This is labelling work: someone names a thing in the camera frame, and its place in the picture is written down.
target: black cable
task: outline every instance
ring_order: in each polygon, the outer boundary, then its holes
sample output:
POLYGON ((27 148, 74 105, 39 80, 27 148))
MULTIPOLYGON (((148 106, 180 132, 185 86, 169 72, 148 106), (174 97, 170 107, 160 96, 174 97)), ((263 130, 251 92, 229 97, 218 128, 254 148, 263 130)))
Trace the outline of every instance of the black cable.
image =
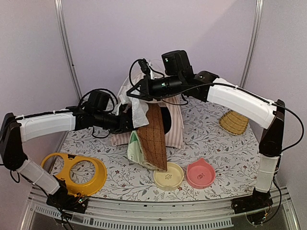
POLYGON ((92 136, 94 138, 105 139, 110 135, 110 132, 108 132, 108 134, 105 137, 98 137, 98 136, 95 136, 94 133, 95 133, 95 127, 93 126, 92 136))
MULTIPOLYGON (((41 188, 40 186, 38 186, 42 191, 43 193, 47 196, 47 198, 49 198, 49 195, 46 193, 46 191, 41 188)), ((51 201, 51 203, 53 204, 53 206, 59 211, 59 213, 61 214, 61 219, 62 219, 62 222, 64 222, 63 218, 66 220, 66 223, 63 223, 63 227, 68 230, 68 228, 66 228, 65 224, 68 224, 68 226, 70 227, 71 230, 73 230, 73 227, 71 226, 70 222, 68 221, 67 217, 66 217, 66 213, 61 210, 60 208, 58 208, 54 202, 52 201, 52 199, 49 198, 49 200, 51 201)))
POLYGON ((142 59, 137 59, 137 60, 135 60, 135 61, 133 62, 133 64, 131 65, 130 69, 129 69, 129 82, 130 82, 130 85, 131 85, 132 87, 134 87, 134 84, 132 83, 132 79, 131 79, 131 72, 132 72, 132 68, 133 68, 133 66, 134 66, 134 65, 135 65, 135 63, 137 63, 138 61, 142 61, 142 59))
POLYGON ((14 178, 13 174, 12 174, 12 170, 10 170, 10 175, 11 175, 11 178, 13 179, 13 181, 15 181, 16 183, 20 183, 20 175, 19 173, 17 172, 17 179, 14 178))
POLYGON ((275 106, 278 106, 278 107, 280 107, 280 108, 285 109, 286 111, 288 111, 289 113, 291 113, 293 116, 295 116, 296 119, 297 119, 297 120, 299 121, 299 123, 301 124, 301 127, 302 127, 302 134, 301 134, 301 137, 299 138, 299 140, 298 140, 296 143, 294 143, 294 144, 292 144, 292 145, 290 145, 290 146, 284 148, 284 149, 282 150, 282 152, 283 152, 283 151, 286 151, 286 150, 288 150, 288 149, 294 147, 294 146, 297 145, 299 142, 301 142, 301 140, 303 139, 303 136, 304 136, 304 132, 305 132, 305 130, 304 130, 304 124, 303 124, 302 120, 299 118, 299 116, 298 116, 297 114, 295 114, 293 111, 291 111, 290 109, 288 109, 288 108, 286 108, 286 107, 284 107, 284 106, 278 105, 278 104, 274 104, 274 105, 275 105, 275 106))
POLYGON ((167 101, 165 101, 165 100, 163 100, 163 99, 162 99, 162 101, 163 101, 164 103, 172 104, 172 105, 187 105, 187 104, 189 104, 189 102, 185 99, 185 97, 183 96, 183 94, 181 94, 181 98, 185 101, 185 103, 183 103, 183 104, 175 104, 175 103, 167 102, 167 101))
POLYGON ((154 70, 151 66, 148 66, 148 67, 150 68, 150 70, 151 70, 152 72, 157 73, 157 74, 160 74, 160 75, 162 75, 162 78, 165 78, 165 75, 164 75, 163 73, 154 70))
POLYGON ((276 186, 276 188, 278 189, 278 192, 279 192, 279 204, 278 204, 278 207, 277 207, 276 211, 274 212, 274 214, 271 216, 271 218, 265 219, 261 224, 253 224, 254 226, 259 226, 259 225, 262 225, 264 223, 269 222, 271 219, 273 219, 276 216, 276 214, 279 211, 280 206, 282 205, 282 191, 278 187, 278 185, 276 183, 276 180, 275 180, 275 177, 273 177, 273 183, 274 183, 274 185, 276 186))

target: yellow pet bowl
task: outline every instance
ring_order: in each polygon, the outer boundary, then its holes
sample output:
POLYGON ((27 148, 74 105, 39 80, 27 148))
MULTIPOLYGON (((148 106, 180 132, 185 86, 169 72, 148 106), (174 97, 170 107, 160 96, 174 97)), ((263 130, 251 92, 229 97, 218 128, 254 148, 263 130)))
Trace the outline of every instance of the yellow pet bowl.
POLYGON ((154 171, 153 175, 157 187, 164 191, 176 190, 181 185, 184 178, 182 168, 171 162, 167 163, 166 172, 154 171))
POLYGON ((65 180, 68 193, 71 195, 81 194, 91 196, 97 193, 105 184, 107 172, 106 167, 101 160, 92 157, 75 156, 66 153, 52 153, 44 158, 41 166, 44 167, 45 162, 54 156, 60 156, 64 159, 64 166, 60 173, 56 177, 60 180, 65 180), (95 175, 93 178, 84 183, 76 184, 70 178, 70 170, 73 166, 81 161, 89 161, 95 167, 95 175))

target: floral tablecloth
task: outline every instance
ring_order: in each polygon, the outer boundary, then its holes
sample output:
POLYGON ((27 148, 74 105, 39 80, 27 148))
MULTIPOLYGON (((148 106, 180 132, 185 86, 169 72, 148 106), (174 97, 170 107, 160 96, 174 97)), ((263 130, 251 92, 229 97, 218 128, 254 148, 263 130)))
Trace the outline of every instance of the floral tablecloth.
MULTIPOLYGON (((215 168, 212 186, 198 190, 183 181, 176 191, 165 192, 154 184, 153 171, 127 159, 127 145, 112 147, 110 138, 92 137, 92 129, 70 132, 61 152, 100 159, 107 168, 107 181, 93 196, 133 201, 193 201, 251 194, 256 184, 259 166, 258 143, 248 126, 241 136, 233 136, 218 124, 227 108, 189 100, 181 107, 186 142, 185 150, 167 148, 167 160, 186 170, 189 163, 203 157, 215 168)), ((97 135, 106 132, 97 128, 97 135)), ((52 173, 60 171, 62 161, 56 160, 52 173)), ((94 166, 81 162, 71 171, 71 178, 82 184, 94 175, 94 166)))

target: lavender wall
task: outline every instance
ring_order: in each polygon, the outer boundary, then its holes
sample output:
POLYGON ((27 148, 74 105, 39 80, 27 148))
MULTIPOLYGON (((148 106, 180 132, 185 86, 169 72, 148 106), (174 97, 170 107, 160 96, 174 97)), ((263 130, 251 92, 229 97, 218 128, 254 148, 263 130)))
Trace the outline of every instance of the lavender wall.
MULTIPOLYGON (((282 99, 307 125, 307 1, 265 1, 257 45, 246 89, 263 97, 282 99)), ((257 136, 261 129, 253 126, 257 136)), ((300 125, 285 116, 286 147, 300 136, 300 125)), ((307 229, 307 143, 284 153, 278 179, 289 190, 302 229, 307 229)))
POLYGON ((82 92, 117 92, 132 62, 184 49, 195 72, 239 84, 256 1, 65 0, 63 10, 82 92))
MULTIPOLYGON (((7 112, 32 114, 75 104, 54 1, 1 1, 0 21, 0 120, 7 112)), ((40 163, 60 137, 31 140, 24 151, 40 163)), ((24 179, 14 183, 4 167, 0 185, 0 229, 16 230, 31 186, 24 179)))

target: pink pet bowl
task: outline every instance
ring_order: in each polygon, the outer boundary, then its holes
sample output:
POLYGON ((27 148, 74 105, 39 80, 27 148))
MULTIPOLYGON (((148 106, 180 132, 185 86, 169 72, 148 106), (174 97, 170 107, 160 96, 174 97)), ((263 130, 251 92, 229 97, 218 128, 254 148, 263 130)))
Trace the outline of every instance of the pink pet bowl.
POLYGON ((204 189, 209 187, 214 180, 215 170, 204 158, 188 165, 187 182, 193 188, 204 189))

